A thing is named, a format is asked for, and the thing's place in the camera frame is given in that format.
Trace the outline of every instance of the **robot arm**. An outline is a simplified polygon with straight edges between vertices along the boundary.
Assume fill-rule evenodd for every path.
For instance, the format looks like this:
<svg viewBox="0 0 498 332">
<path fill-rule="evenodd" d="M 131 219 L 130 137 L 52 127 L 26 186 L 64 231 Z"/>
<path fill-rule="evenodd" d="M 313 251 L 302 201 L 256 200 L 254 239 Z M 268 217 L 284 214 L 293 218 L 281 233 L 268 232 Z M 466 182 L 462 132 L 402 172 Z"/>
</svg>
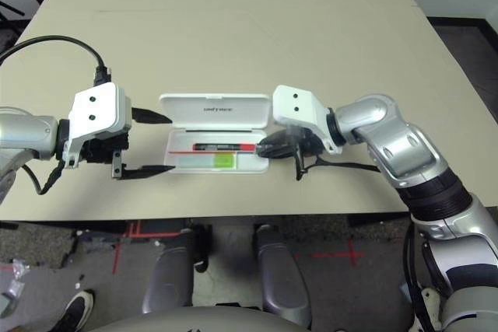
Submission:
<svg viewBox="0 0 498 332">
<path fill-rule="evenodd" d="M 306 156 L 324 150 L 334 155 L 346 143 L 367 144 L 371 159 L 399 193 L 412 221 L 426 239 L 423 256 L 433 283 L 445 295 L 455 294 L 448 301 L 451 309 L 446 308 L 444 313 L 447 331 L 461 330 L 459 324 L 470 323 L 462 318 L 478 315 L 475 308 L 463 307 L 458 301 L 465 299 L 462 292 L 472 297 L 486 294 L 494 297 L 496 303 L 498 290 L 489 290 L 489 287 L 498 288 L 496 223 L 479 199 L 467 192 L 429 138 L 403 120 L 392 98 L 366 96 L 334 112 L 323 107 L 308 91 L 279 86 L 274 92 L 273 105 L 276 122 L 287 126 L 287 138 L 298 132 L 295 128 L 304 129 L 298 141 L 290 142 L 298 166 L 297 179 L 299 171 L 307 171 L 300 154 L 303 149 Z M 260 156 L 282 148 L 282 144 L 266 141 L 260 144 Z M 492 317 L 496 329 L 497 310 L 490 309 L 486 310 L 486 323 Z M 473 323 L 472 330 L 480 330 L 480 323 L 484 322 L 475 318 Z"/>
<path fill-rule="evenodd" d="M 0 108 L 0 204 L 13 185 L 18 168 L 31 159 L 52 157 L 57 128 L 53 117 Z"/>
</svg>

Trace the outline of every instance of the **table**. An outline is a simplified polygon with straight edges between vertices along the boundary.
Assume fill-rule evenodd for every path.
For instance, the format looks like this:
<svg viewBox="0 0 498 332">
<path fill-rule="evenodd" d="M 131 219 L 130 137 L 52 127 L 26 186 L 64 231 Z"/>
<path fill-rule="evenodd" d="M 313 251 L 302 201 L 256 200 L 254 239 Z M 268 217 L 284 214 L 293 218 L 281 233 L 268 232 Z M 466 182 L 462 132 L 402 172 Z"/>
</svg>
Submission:
<svg viewBox="0 0 498 332">
<path fill-rule="evenodd" d="M 413 0 L 45 0 L 23 39 L 51 33 L 95 47 L 133 105 L 157 111 L 162 93 L 271 95 L 285 84 L 330 107 L 386 93 L 483 204 L 498 203 L 496 123 Z M 1 103 L 67 118 L 93 69 L 92 57 L 75 46 L 32 46 L 0 69 Z M 124 161 L 161 163 L 169 129 L 134 125 Z M 371 163 L 364 145 L 336 160 Z M 54 165 L 30 163 L 43 180 Z M 362 170 L 317 168 L 296 182 L 288 159 L 261 175 L 165 173 L 118 182 L 110 166 L 82 163 L 42 197 L 19 171 L 0 219 L 386 211 L 405 206 L 381 176 Z"/>
</svg>

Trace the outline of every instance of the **black wire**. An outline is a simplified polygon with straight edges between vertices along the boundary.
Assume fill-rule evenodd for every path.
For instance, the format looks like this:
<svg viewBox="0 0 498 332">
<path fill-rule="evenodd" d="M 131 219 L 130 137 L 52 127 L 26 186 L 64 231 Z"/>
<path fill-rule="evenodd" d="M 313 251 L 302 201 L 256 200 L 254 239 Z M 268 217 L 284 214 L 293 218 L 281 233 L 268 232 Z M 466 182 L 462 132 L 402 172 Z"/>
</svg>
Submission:
<svg viewBox="0 0 498 332">
<path fill-rule="evenodd" d="M 325 161 L 322 159 L 320 156 L 316 156 L 317 159 L 314 164 L 309 165 L 304 168 L 306 172 L 311 169 L 312 167 L 316 166 L 337 166 L 337 167 L 346 167 L 350 169 L 362 169 L 362 170 L 368 170 L 368 171 L 374 171 L 376 173 L 380 173 L 381 171 L 376 167 L 375 165 L 365 165 L 363 163 L 330 163 L 329 161 Z"/>
<path fill-rule="evenodd" d="M 415 267 L 415 229 L 413 222 L 410 223 L 410 226 L 406 230 L 405 241 L 403 243 L 403 271 L 405 272 L 405 280 L 408 285 L 415 315 L 419 319 L 420 324 L 422 324 L 425 332 L 435 332 L 417 281 Z"/>
<path fill-rule="evenodd" d="M 37 194 L 46 194 L 48 190 L 51 189 L 51 187 L 55 184 L 57 179 L 59 179 L 62 175 L 62 170 L 64 169 L 65 162 L 63 160 L 60 160 L 57 167 L 52 170 L 50 175 L 48 176 L 47 182 L 45 183 L 44 187 L 42 188 L 40 185 L 40 182 L 37 179 L 37 176 L 34 175 L 34 172 L 28 165 L 22 165 L 21 167 L 23 168 L 24 171 L 28 174 L 30 177 L 31 181 L 33 182 L 34 188 L 37 191 Z"/>
<path fill-rule="evenodd" d="M 31 38 L 28 40 L 25 40 L 19 44 L 16 44 L 14 47 L 9 48 L 7 51 L 4 51 L 3 53 L 0 54 L 0 65 L 2 62 L 11 56 L 12 54 L 15 54 L 17 51 L 22 50 L 23 48 L 29 47 L 32 44 L 40 43 L 40 42 L 47 42 L 49 40 L 63 40 L 64 42 L 69 42 L 69 43 L 74 43 L 79 45 L 80 47 L 86 49 L 88 52 L 90 52 L 95 59 L 97 60 L 97 64 L 102 68 L 105 67 L 105 64 L 103 63 L 102 57 L 95 51 L 91 46 L 88 44 L 82 42 L 81 40 L 77 40 L 75 38 L 71 37 L 66 37 L 64 35 L 45 35 L 43 37 L 35 37 Z"/>
</svg>

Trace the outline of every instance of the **black sneaker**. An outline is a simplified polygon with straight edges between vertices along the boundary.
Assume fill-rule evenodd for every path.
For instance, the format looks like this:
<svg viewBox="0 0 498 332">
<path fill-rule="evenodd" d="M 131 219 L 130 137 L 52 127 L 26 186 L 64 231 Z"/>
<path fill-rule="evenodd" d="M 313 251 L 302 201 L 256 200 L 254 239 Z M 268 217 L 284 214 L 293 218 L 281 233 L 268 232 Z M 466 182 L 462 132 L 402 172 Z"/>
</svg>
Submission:
<svg viewBox="0 0 498 332">
<path fill-rule="evenodd" d="M 65 313 L 50 332 L 77 332 L 83 328 L 93 309 L 93 292 L 75 295 L 65 307 Z"/>
</svg>

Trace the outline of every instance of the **concrete floor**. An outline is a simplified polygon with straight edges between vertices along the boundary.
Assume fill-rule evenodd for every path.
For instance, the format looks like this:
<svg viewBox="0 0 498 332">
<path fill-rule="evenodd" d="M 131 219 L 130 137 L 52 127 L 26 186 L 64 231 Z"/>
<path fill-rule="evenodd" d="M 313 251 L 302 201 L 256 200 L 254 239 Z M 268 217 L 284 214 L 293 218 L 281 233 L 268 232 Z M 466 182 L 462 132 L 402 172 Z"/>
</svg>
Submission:
<svg viewBox="0 0 498 332">
<path fill-rule="evenodd" d="M 476 28 L 437 26 L 435 29 L 498 119 L 498 54 Z M 310 231 L 326 230 L 328 221 L 323 222 L 327 223 L 314 222 L 313 225 L 321 227 L 312 227 Z M 215 221 L 214 233 L 215 252 L 209 270 L 195 276 L 194 304 L 239 302 L 242 306 L 260 306 L 258 268 L 251 253 L 252 225 L 219 220 Z M 363 253 L 355 258 L 354 266 L 348 257 L 313 256 L 313 253 L 347 252 L 345 239 L 316 235 L 290 246 L 299 256 L 297 262 L 310 291 L 313 331 L 408 329 L 412 314 L 399 291 L 403 282 L 399 239 L 354 240 L 355 252 Z M 81 274 L 85 275 L 81 287 L 94 289 L 97 297 L 86 330 L 138 315 L 149 274 L 160 251 L 153 243 L 123 245 L 116 274 L 112 274 L 114 251 L 83 253 L 81 248 L 61 270 L 34 268 L 24 279 L 26 288 L 18 309 L 0 320 L 0 332 L 21 324 L 26 330 L 48 329 L 76 292 L 75 283 Z M 12 278 L 12 272 L 4 266 L 0 265 L 0 292 L 6 290 Z"/>
</svg>

